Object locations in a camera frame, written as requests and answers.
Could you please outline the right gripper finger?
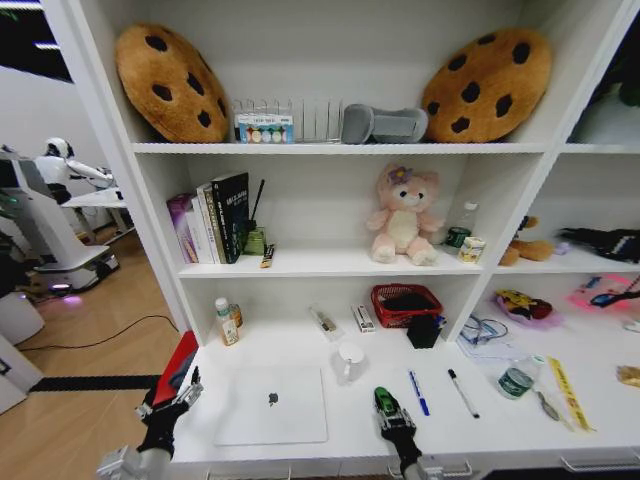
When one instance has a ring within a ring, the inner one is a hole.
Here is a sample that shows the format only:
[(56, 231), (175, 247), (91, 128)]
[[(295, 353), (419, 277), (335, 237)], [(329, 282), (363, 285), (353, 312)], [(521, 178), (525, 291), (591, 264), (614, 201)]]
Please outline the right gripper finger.
[(381, 430), (389, 430), (391, 428), (391, 420), (395, 417), (395, 405), (393, 401), (388, 398), (383, 398), (382, 400), (376, 398), (375, 408)]
[(396, 415), (394, 420), (394, 427), (396, 429), (402, 429), (406, 431), (415, 431), (416, 425), (411, 418), (409, 412), (402, 407), (399, 403), (396, 404)]

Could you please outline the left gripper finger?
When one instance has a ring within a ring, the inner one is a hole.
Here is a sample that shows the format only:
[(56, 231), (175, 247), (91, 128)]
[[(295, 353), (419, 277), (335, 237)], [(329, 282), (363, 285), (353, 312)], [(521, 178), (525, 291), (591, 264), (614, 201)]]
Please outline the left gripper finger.
[(192, 372), (190, 384), (184, 391), (177, 395), (173, 403), (185, 406), (187, 409), (189, 409), (199, 399), (203, 389), (204, 387), (201, 383), (199, 367), (196, 366)]
[(150, 421), (158, 407), (155, 404), (156, 389), (151, 388), (145, 394), (142, 402), (135, 407), (134, 411), (140, 421)]

